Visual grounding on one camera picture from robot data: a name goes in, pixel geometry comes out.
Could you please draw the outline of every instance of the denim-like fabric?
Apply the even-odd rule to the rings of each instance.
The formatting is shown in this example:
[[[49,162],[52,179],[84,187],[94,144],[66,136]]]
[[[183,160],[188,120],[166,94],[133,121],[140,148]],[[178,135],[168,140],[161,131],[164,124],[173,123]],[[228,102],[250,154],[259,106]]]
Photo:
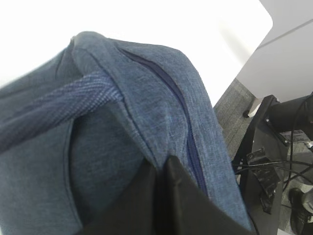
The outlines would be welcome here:
[[[93,82],[92,74],[102,74],[95,81],[107,74],[113,94],[118,94],[89,109],[91,113],[71,113],[57,126],[45,123],[51,119],[41,112],[40,120],[49,128],[0,153],[0,177],[5,179],[0,181],[4,234],[73,234],[120,194],[143,157],[160,170],[169,155],[178,156],[195,180],[186,154],[188,125],[179,102],[160,78],[119,48],[154,61],[172,77],[187,104],[210,200],[249,229],[219,125],[190,61],[172,48],[84,32],[56,58],[0,90],[0,120],[6,120],[0,121],[0,129],[8,128],[10,117],[22,117],[21,110],[56,91],[69,95],[64,107],[70,108],[75,87],[71,91],[64,87],[84,78]],[[58,113],[58,120],[66,113]]]
[[[0,153],[60,123],[93,112],[122,96],[106,73],[91,73],[0,120]]]

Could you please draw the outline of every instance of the zipper seam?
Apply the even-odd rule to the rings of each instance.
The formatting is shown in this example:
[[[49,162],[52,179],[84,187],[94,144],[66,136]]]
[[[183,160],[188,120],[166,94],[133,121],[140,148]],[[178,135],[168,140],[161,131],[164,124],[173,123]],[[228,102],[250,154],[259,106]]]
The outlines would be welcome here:
[[[163,81],[163,83],[168,87],[168,89],[172,92],[172,94],[176,97],[176,99],[178,100],[179,104],[181,105],[183,112],[185,114],[185,117],[187,119],[187,124],[188,124],[188,135],[187,135],[187,155],[188,155],[188,160],[189,163],[191,165],[192,171],[195,174],[197,183],[199,185],[199,187],[201,188],[201,190],[205,193],[205,195],[207,194],[207,189],[206,189],[206,185],[205,185],[205,180],[204,180],[204,176],[203,176],[203,170],[201,167],[201,162],[199,159],[199,153],[196,147],[196,143],[194,140],[194,136],[192,133],[192,126],[191,126],[191,120],[190,120],[190,116],[189,116],[189,112],[187,109],[187,105],[185,102],[185,99],[182,95],[182,92],[180,91],[179,87],[177,86],[177,84],[174,82],[174,80],[171,78],[171,76],[165,72],[159,65],[157,65],[156,63],[146,60],[138,55],[132,54],[126,50],[120,49],[119,51],[124,54],[126,57],[128,57],[129,59],[141,64],[142,66],[148,68],[151,72],[153,72],[157,77],[161,78],[161,80]]]

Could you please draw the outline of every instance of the white wall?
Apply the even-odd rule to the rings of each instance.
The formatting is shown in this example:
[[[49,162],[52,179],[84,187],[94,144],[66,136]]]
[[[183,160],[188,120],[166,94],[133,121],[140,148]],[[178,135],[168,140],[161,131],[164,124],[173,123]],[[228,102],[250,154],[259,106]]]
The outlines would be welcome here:
[[[237,78],[257,98],[273,94],[287,101],[310,94],[313,91],[313,1],[263,0],[263,4],[273,18],[273,28]],[[294,31],[284,34],[293,28]]]
[[[277,235],[289,235],[289,234],[279,229]]]
[[[181,50],[214,105],[272,26],[258,0],[0,0],[0,86],[81,31]]]

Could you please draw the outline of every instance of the black object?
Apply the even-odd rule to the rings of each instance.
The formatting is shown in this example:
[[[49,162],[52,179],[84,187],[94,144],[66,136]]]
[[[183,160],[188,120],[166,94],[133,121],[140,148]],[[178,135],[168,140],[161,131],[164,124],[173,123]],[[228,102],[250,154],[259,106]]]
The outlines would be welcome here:
[[[297,176],[301,176],[304,180],[306,180],[306,181],[309,182],[311,185],[313,185],[313,181],[310,180],[307,176],[304,176],[303,174],[298,173],[298,172],[295,171],[295,170],[290,170],[290,169],[287,169],[287,168],[284,168],[284,167],[275,166],[275,165],[274,165],[274,166],[267,166],[267,167],[266,167],[266,166],[254,166],[254,165],[243,165],[243,164],[237,165],[237,166],[242,166],[242,167],[244,167],[244,168],[241,169],[241,170],[236,171],[236,172],[235,172],[236,175],[241,175],[241,174],[242,174],[241,172],[246,171],[246,170],[251,170],[251,171],[253,171],[253,170],[257,169],[257,170],[267,171],[268,169],[270,169],[270,168],[272,167],[272,168],[275,168],[275,169],[279,169],[279,170],[283,170],[283,171],[288,171],[288,172],[294,173],[294,174],[297,175]]]
[[[290,163],[290,161],[275,161],[275,162],[267,162],[267,163],[260,163],[260,164],[251,164],[251,165],[234,165],[234,166],[270,166],[270,165],[275,165],[275,164],[280,164],[280,163]],[[306,162],[301,162],[301,161],[292,161],[293,164],[298,164],[298,165],[307,165],[307,166],[312,166],[311,163],[306,163]]]
[[[245,111],[243,112],[243,117],[244,117],[244,118],[249,118],[249,112],[250,112],[249,109],[248,109],[248,110],[245,110]]]
[[[289,191],[289,200],[292,208],[290,225],[292,231],[296,235],[302,234],[304,226],[308,223],[311,216],[311,214],[302,205],[302,195],[303,192],[298,188],[292,188]]]
[[[274,193],[268,196],[264,191],[260,192],[260,200],[265,213],[271,214],[274,198]]]
[[[284,139],[275,132],[268,119],[268,110],[271,106],[279,102],[273,96],[267,96],[263,99],[256,115],[252,119],[246,134],[241,142],[237,154],[233,160],[233,164],[243,163],[248,165],[247,155],[254,153],[262,148],[265,149],[266,157],[271,161],[286,161],[289,145],[284,142]],[[283,180],[285,173],[283,170],[277,169],[277,175]],[[243,171],[240,178],[240,190],[245,201],[247,210],[255,220],[259,229],[260,235],[276,235],[279,223],[281,198],[282,198],[282,182],[277,184],[277,187],[272,194],[274,199],[271,204],[271,210],[268,214],[264,212],[264,204],[261,203],[261,187],[258,179],[252,171]]]
[[[312,235],[312,234],[313,234],[313,223],[305,224],[301,235]]]
[[[301,129],[307,134],[307,136],[309,136],[310,139],[313,138],[312,96],[313,94],[299,99],[290,100],[282,104],[276,104],[270,108],[268,113],[269,117],[272,118],[271,124],[274,126],[276,131],[285,132],[291,130],[290,161],[293,160],[294,131]],[[289,172],[288,180],[286,181],[283,191],[285,191],[288,187],[290,180],[291,172]]]
[[[76,235],[128,234],[252,235],[208,200],[177,157],[158,176],[144,160],[117,201]]]
[[[248,211],[247,211],[247,213],[248,213],[248,216],[249,216],[249,218],[250,218],[250,220],[251,220],[251,222],[252,222],[252,224],[253,224],[253,227],[254,227],[254,229],[255,229],[256,235],[260,235],[258,226],[256,226],[256,223],[255,223],[254,219],[252,218],[251,214],[250,214]]]
[[[265,149],[263,147],[254,153],[248,154],[247,162],[249,165],[254,165],[269,163],[270,160],[266,157]],[[281,181],[278,176],[278,172],[275,170],[274,167],[270,167],[267,169],[252,169],[252,172],[263,188],[262,193],[265,192],[266,194],[263,195],[261,193],[262,196],[260,196],[263,209],[265,212],[270,213],[271,204],[274,200],[275,189],[277,188],[277,184]]]
[[[304,169],[303,171],[301,171],[299,174],[292,176],[292,177],[290,178],[290,180],[293,180],[293,179],[297,178],[298,176],[303,176],[306,172],[308,172],[308,171],[311,170],[312,168],[313,168],[313,164],[312,164],[311,166],[307,167],[306,169]]]

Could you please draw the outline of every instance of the white desk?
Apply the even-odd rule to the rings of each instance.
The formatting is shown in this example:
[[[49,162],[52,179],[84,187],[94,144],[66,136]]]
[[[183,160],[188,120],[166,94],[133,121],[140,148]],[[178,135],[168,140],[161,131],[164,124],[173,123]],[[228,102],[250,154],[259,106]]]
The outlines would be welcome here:
[[[0,86],[88,30],[181,50],[199,71],[213,105],[272,27],[258,0],[11,0],[0,3],[0,24]]]
[[[313,1],[261,0],[274,26],[238,80],[257,98],[281,102],[313,91]]]

